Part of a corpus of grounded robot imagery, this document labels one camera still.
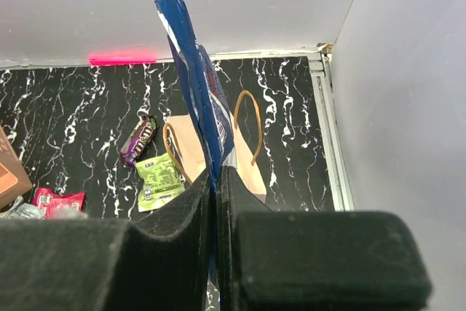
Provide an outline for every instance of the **cardboard box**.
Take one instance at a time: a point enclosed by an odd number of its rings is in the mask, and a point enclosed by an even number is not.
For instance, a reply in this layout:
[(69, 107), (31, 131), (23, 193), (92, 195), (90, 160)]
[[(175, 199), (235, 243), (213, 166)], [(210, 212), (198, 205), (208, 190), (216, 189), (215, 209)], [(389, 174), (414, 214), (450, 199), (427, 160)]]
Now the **cardboard box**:
[(0, 209), (31, 188), (32, 183), (0, 126)]

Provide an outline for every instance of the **green packet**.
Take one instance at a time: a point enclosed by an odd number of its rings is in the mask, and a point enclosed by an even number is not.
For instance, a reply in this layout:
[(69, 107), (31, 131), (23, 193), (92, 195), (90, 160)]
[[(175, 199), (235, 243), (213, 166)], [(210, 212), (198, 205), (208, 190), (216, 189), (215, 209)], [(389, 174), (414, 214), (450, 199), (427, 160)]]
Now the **green packet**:
[(160, 208), (184, 191), (175, 164), (167, 153), (137, 162), (136, 170), (144, 180), (138, 194), (140, 212)]

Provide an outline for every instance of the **blue snack bag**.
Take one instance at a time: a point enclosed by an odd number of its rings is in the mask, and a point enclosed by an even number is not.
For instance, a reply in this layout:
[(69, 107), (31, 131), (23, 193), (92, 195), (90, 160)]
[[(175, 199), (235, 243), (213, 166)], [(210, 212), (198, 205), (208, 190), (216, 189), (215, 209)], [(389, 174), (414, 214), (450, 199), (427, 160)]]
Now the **blue snack bag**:
[(216, 192), (222, 165), (236, 167), (230, 110), (217, 73), (194, 35), (183, 0), (156, 0), (194, 129), (204, 152), (210, 186)]

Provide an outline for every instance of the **white panel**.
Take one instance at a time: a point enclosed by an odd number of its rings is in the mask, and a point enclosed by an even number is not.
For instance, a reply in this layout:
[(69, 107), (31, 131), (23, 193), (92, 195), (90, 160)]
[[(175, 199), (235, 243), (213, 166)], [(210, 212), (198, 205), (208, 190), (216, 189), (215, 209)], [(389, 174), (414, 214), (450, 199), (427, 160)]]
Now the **white panel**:
[(356, 209), (401, 215), (466, 305), (466, 0), (355, 0), (334, 47), (336, 118)]
[[(185, 0), (209, 53), (334, 42), (352, 0)], [(171, 57), (154, 0), (0, 0), (0, 61), (81, 63), (91, 52)]]

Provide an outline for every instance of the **red packet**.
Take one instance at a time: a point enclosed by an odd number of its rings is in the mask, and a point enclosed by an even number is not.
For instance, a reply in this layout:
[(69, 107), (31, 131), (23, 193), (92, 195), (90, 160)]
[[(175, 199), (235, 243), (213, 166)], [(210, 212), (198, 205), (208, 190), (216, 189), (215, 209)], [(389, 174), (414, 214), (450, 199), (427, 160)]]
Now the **red packet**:
[(39, 187), (34, 195), (32, 204), (40, 209), (44, 209), (44, 217), (50, 219), (55, 217), (56, 210), (60, 208), (70, 207), (76, 211), (81, 211), (84, 196), (84, 192), (60, 196), (51, 189)]

